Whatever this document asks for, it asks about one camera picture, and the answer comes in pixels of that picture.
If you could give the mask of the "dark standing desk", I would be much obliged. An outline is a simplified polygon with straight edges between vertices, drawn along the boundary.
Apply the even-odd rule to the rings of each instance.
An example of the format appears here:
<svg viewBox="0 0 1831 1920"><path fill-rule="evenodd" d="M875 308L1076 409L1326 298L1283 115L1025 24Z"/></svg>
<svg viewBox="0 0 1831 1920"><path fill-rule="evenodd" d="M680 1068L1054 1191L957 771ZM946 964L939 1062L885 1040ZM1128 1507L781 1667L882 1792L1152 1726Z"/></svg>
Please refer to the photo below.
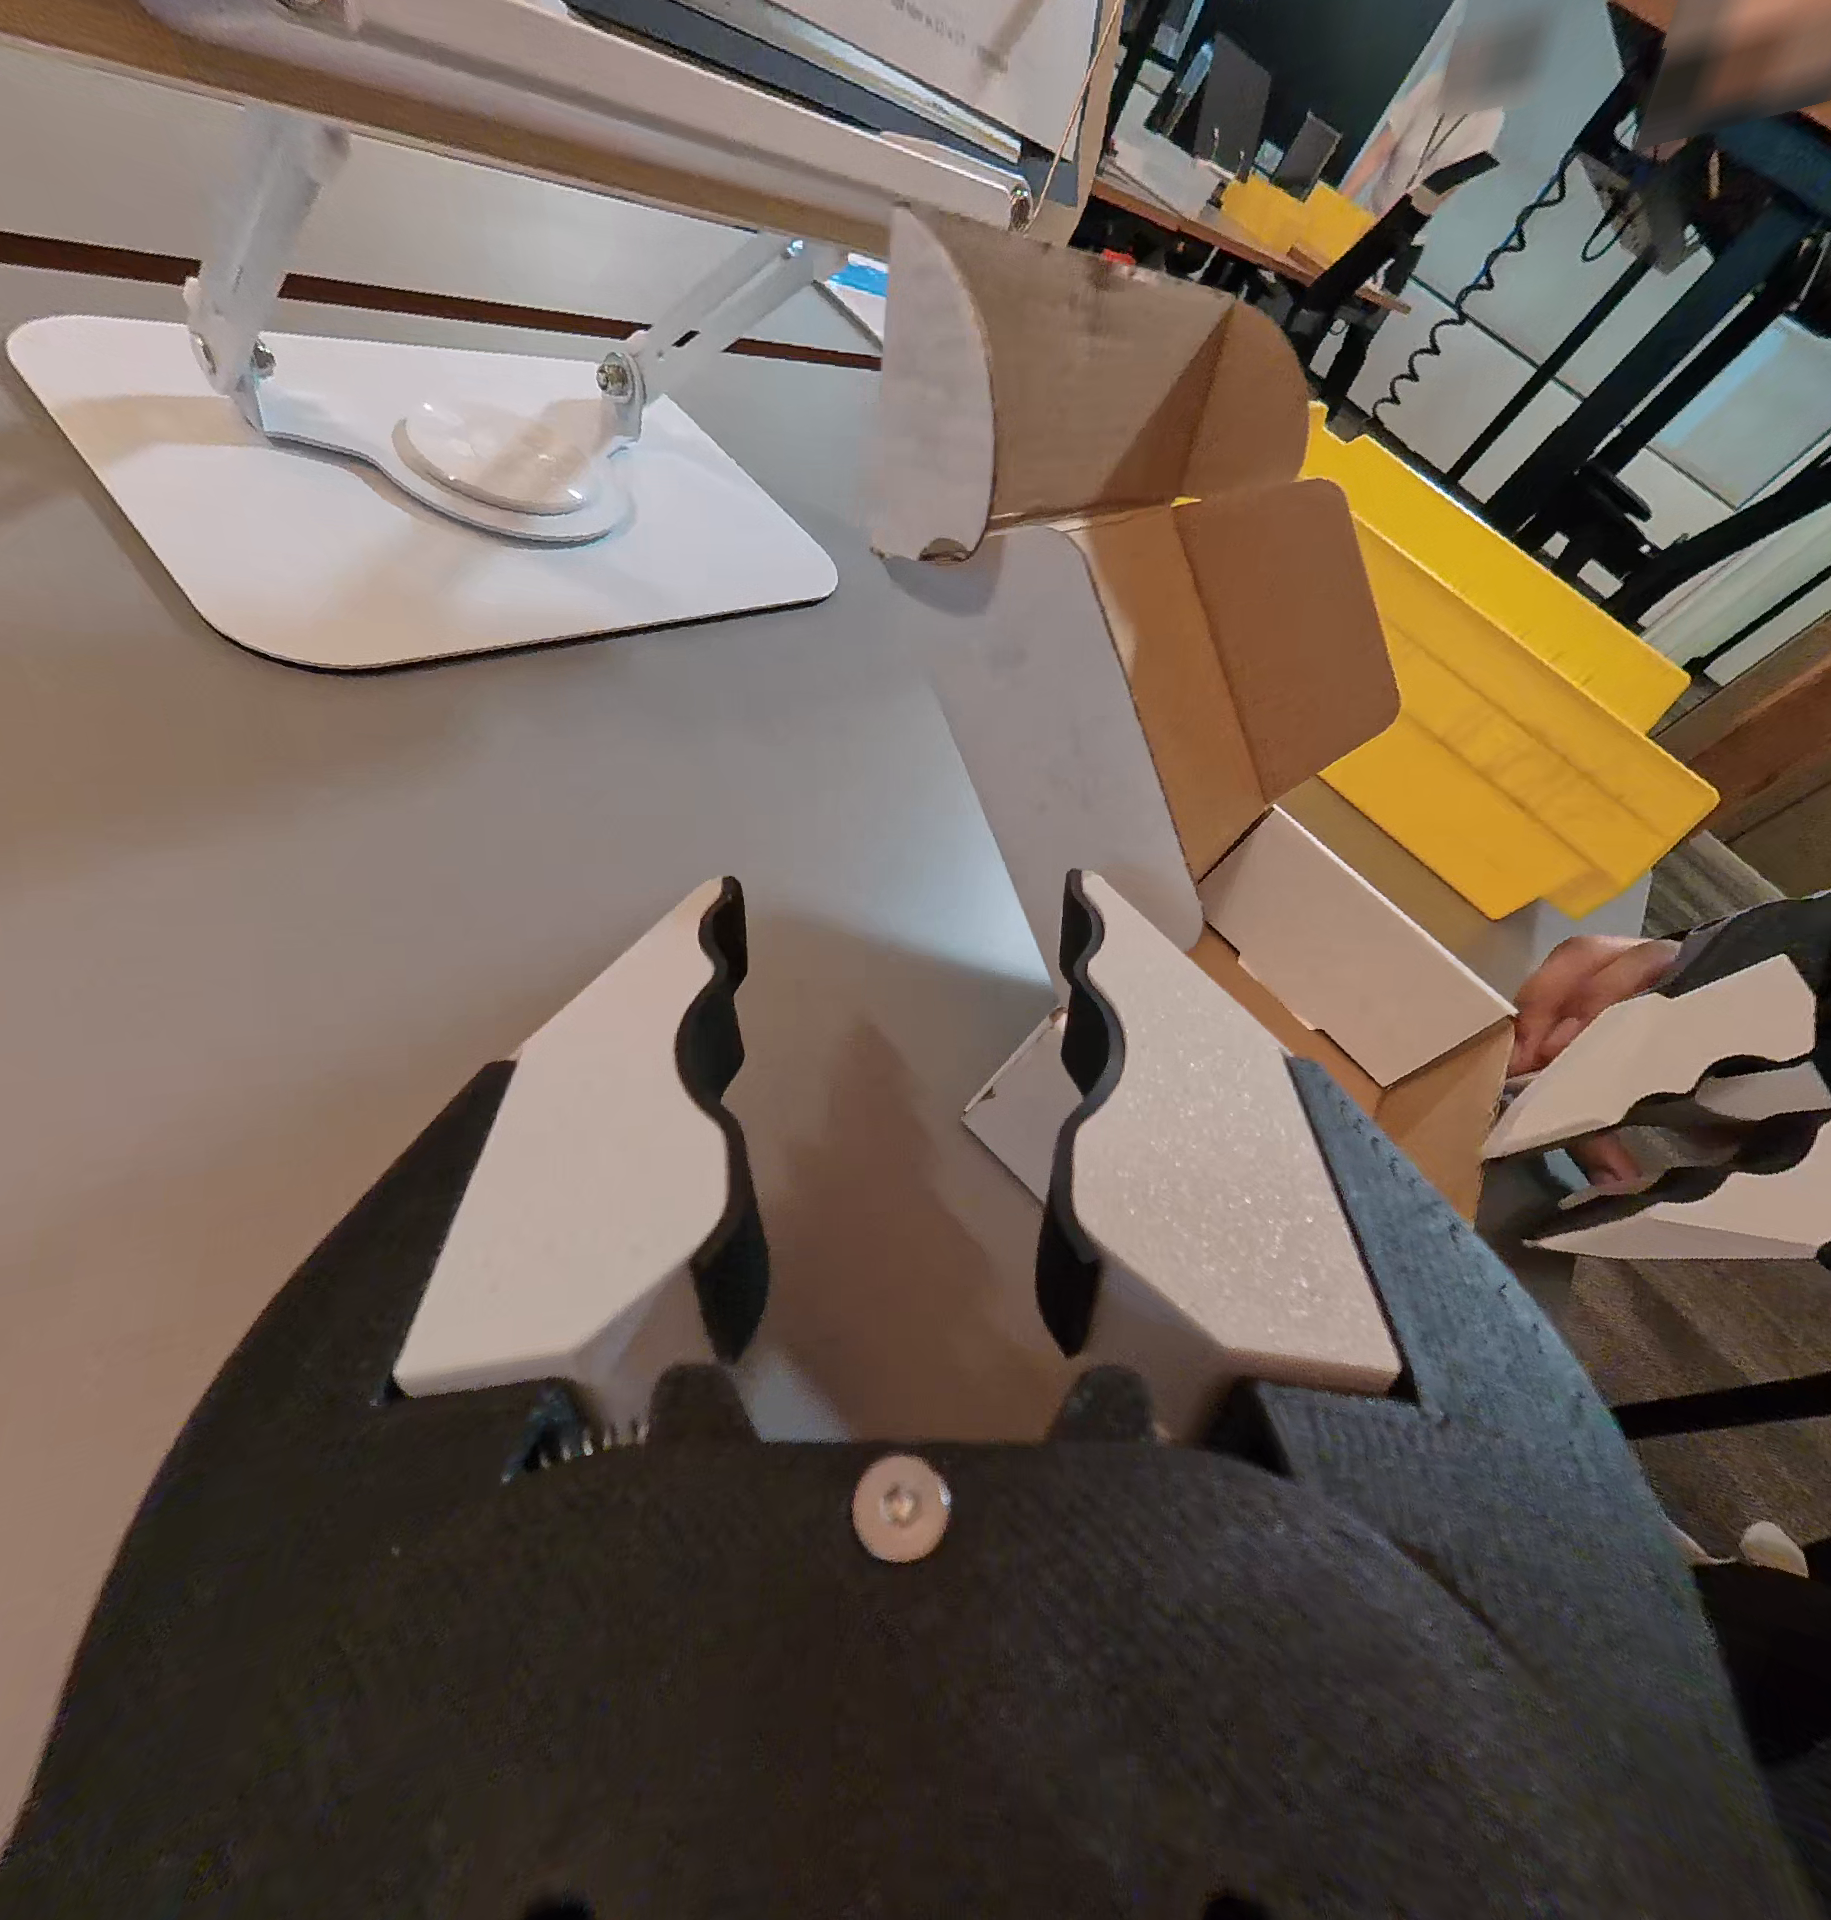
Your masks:
<svg viewBox="0 0 1831 1920"><path fill-rule="evenodd" d="M1657 543L1653 512L1626 479L1639 453L1715 398L1718 381L1767 341L1775 324L1831 338L1831 104L1694 134L1670 157L1641 157L1633 128L1663 64L1663 36L1633 12L1624 76L1575 139L1566 163L1595 163L1618 191L1605 227L1641 227L1636 257L1562 341L1556 354L1459 456L1473 464L1552 383L1576 347L1670 253L1705 253L1689 288L1643 332L1552 436L1479 506L1491 527L1550 569L1583 586L1610 583L1607 612L1628 625L1720 564L1831 508L1831 447L1758 504L1699 534Z"/></svg>

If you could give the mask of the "yellow plastic bin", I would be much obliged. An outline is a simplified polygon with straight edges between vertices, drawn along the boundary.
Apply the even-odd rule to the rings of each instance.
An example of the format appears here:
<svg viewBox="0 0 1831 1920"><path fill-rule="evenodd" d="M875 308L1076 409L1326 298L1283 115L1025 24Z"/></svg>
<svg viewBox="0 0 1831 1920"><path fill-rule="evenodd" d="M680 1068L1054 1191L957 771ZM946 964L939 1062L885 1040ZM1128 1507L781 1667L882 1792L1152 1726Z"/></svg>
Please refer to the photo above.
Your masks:
<svg viewBox="0 0 1831 1920"><path fill-rule="evenodd" d="M1305 473L1359 536L1399 718L1323 784L1488 921L1583 917L1720 804L1653 738L1687 674L1370 436L1311 404Z"/></svg>

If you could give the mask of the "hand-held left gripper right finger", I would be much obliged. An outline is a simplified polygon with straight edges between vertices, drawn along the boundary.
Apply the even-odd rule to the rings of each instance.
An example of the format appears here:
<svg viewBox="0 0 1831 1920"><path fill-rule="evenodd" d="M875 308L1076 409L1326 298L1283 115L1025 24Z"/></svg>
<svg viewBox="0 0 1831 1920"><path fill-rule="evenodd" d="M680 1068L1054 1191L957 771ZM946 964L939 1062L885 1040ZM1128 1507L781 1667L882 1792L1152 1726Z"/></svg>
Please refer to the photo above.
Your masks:
<svg viewBox="0 0 1831 1920"><path fill-rule="evenodd" d="M1061 1354L1143 1381L1177 1442L1242 1383L1387 1396L1400 1351L1301 1062L1097 872L1065 878L1060 964L1075 1108L1034 1284Z"/></svg>

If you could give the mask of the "small yellow storage bin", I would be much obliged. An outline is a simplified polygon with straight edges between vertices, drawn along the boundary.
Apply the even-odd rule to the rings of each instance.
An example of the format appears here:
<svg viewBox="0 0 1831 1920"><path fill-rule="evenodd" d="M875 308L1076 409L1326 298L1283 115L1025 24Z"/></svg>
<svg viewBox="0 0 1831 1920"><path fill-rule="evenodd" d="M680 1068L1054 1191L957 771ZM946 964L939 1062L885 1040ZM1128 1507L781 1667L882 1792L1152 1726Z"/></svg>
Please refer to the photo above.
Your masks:
<svg viewBox="0 0 1831 1920"><path fill-rule="evenodd" d="M1269 253L1301 257L1326 269L1377 217L1326 182L1298 198L1253 172L1223 184L1218 218Z"/></svg>

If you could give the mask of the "person's right hand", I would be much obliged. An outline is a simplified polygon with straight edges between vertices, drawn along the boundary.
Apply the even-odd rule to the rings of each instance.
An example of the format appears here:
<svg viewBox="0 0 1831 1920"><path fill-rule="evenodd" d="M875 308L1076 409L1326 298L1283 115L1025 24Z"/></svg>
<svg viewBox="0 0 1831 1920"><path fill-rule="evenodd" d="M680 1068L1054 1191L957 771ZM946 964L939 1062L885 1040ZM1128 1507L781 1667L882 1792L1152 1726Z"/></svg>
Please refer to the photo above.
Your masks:
<svg viewBox="0 0 1831 1920"><path fill-rule="evenodd" d="M1603 1012L1669 974L1679 947L1679 939L1597 932L1552 947L1516 994L1508 1074L1546 1069Z"/></svg>

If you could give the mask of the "person's black knitted sweater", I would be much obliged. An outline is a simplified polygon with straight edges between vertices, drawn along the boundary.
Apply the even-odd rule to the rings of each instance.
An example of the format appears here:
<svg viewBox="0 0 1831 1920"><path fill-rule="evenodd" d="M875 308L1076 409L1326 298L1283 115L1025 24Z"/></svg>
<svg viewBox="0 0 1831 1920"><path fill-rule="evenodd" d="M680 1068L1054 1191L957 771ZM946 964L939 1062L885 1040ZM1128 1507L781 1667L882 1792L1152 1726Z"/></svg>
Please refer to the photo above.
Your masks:
<svg viewBox="0 0 1831 1920"><path fill-rule="evenodd" d="M1753 1756L1831 1915L1831 1586L1747 1562L1697 1568Z"/></svg>

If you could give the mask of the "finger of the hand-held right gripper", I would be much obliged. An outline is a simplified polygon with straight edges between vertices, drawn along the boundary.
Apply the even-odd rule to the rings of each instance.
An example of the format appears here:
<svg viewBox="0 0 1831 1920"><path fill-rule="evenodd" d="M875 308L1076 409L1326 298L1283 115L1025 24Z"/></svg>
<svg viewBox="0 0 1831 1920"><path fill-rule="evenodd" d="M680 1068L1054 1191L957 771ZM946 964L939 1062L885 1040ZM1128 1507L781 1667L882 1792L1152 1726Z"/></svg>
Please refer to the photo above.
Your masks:
<svg viewBox="0 0 1831 1920"><path fill-rule="evenodd" d="M1522 1239L1607 1261L1818 1261L1831 1249L1831 1116L1809 1135L1774 1169L1670 1172L1644 1194L1576 1207Z"/></svg>
<svg viewBox="0 0 1831 1920"><path fill-rule="evenodd" d="M1720 1062L1790 1066L1817 1044L1817 996L1788 955L1679 994L1609 1008L1491 1128L1509 1159L1624 1126L1644 1100L1689 1094Z"/></svg>

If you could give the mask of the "white cardboard mailer box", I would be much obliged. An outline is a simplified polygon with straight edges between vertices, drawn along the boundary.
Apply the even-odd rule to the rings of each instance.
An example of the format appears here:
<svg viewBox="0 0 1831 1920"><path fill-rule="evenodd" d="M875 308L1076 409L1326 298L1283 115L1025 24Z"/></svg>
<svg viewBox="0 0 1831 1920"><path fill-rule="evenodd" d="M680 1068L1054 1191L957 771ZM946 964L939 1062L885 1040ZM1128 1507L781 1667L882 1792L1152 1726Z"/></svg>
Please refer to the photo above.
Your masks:
<svg viewBox="0 0 1831 1920"><path fill-rule="evenodd" d="M1511 1004L1283 802L1400 716L1283 331L938 209L891 226L866 532L1044 964L1112 882L1464 1218Z"/></svg>

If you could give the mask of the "white document stand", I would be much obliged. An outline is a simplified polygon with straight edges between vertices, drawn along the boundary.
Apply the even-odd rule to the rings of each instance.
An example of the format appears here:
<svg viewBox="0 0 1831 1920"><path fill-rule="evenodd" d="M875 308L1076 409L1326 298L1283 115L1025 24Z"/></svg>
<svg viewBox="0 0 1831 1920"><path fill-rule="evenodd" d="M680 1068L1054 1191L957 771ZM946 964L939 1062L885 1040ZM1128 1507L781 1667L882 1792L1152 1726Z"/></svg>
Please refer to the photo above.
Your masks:
<svg viewBox="0 0 1831 1920"><path fill-rule="evenodd" d="M949 101L866 53L830 4L141 4L192 36L373 84L458 84L643 157L760 163L1047 234L1120 26L1102 18L1078 121L997 155ZM273 331L298 237L352 133L238 104L182 324L58 314L7 338L60 429L192 606L261 657L341 674L806 608L824 546L677 404L849 253L746 237L599 359Z"/></svg>

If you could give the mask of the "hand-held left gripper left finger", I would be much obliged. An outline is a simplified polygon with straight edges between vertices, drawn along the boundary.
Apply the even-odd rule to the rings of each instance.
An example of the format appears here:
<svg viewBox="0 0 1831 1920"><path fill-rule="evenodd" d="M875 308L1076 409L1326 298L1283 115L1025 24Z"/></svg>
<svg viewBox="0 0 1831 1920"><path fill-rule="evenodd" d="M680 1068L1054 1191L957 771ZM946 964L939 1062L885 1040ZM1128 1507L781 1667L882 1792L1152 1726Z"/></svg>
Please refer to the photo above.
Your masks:
<svg viewBox="0 0 1831 1920"><path fill-rule="evenodd" d="M739 878L707 878L519 1046L394 1363L404 1396L651 1400L675 1364L746 1357L771 1297L725 1100L746 932Z"/></svg>

